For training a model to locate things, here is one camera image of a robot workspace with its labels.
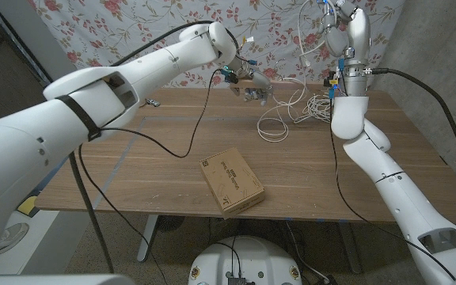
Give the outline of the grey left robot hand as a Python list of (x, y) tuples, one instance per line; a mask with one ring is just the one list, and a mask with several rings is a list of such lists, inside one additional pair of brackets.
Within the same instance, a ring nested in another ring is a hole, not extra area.
[(254, 61), (235, 57), (226, 68), (230, 72), (229, 87), (235, 96), (243, 94), (246, 102), (259, 101), (262, 106), (266, 105), (268, 96), (273, 93), (272, 83)]

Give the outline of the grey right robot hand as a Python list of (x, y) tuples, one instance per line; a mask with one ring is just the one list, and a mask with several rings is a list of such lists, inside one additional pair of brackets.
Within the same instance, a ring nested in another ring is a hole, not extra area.
[(324, 18), (319, 32), (324, 35), (329, 53), (366, 63), (371, 46), (371, 27), (364, 10), (345, 0), (319, 3), (324, 5)]

